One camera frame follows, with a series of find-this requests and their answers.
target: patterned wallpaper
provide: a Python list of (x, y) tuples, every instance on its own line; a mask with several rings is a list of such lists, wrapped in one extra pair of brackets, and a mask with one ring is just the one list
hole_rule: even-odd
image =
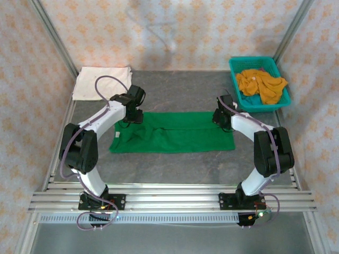
[(27, 0), (0, 1), (0, 253), (13, 253), (74, 81)]
[(231, 56), (273, 56), (301, 2), (42, 0), (78, 69), (137, 70), (224, 70)]
[(303, 185), (315, 193), (333, 251), (339, 252), (339, 2), (315, 0), (280, 69), (290, 82), (284, 108)]

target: teal basket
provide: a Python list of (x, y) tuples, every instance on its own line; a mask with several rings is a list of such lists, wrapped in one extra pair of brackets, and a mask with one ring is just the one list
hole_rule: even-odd
[(231, 75), (233, 80), (234, 89), (238, 96), (238, 104), (241, 109), (247, 112), (272, 112), (281, 107), (286, 107), (291, 104), (291, 98), (284, 88), (280, 101), (274, 105), (248, 105), (245, 104), (241, 98), (237, 79), (235, 78), (237, 73), (248, 69), (260, 69), (264, 68), (272, 77), (280, 77), (278, 68), (271, 57), (234, 57), (229, 60), (229, 66), (231, 68)]

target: green towel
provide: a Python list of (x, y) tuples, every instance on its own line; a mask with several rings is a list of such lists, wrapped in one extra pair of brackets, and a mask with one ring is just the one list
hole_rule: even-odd
[(120, 121), (110, 151), (205, 152), (234, 150), (233, 134), (212, 122), (213, 112), (144, 113), (142, 124)]

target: white towel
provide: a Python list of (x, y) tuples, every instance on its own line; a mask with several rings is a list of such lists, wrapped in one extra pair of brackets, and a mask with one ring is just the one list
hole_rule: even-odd
[[(119, 79), (127, 87), (127, 89), (129, 89), (132, 84), (132, 72), (130, 67), (83, 67), (76, 79), (72, 99), (74, 101), (101, 100), (100, 96), (95, 91), (94, 83), (98, 77), (103, 75), (109, 75)], [(115, 94), (126, 93), (125, 88), (112, 78), (100, 79), (97, 84), (97, 89), (106, 99), (110, 99)]]

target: gray floor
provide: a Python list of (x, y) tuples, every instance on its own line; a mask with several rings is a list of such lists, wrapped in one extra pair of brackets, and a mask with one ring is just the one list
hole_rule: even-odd
[[(235, 101), (237, 98), (230, 72), (134, 71), (132, 83), (147, 93), (140, 107), (145, 112), (214, 111), (217, 96), (229, 91)], [(103, 106), (103, 102), (78, 101), (72, 122), (89, 118)], [(252, 115), (276, 126), (273, 113)], [(99, 140), (97, 167), (107, 183), (237, 185), (254, 168), (253, 143), (238, 132), (234, 132), (236, 150), (202, 153), (114, 154), (108, 150), (113, 137), (111, 128)], [(55, 181), (64, 181), (58, 172)], [(273, 184), (291, 185), (289, 174), (281, 175)]]
[(84, 232), (75, 224), (40, 224), (31, 253), (314, 253), (302, 213), (280, 213), (274, 222), (250, 230), (204, 226), (113, 224), (103, 232)]

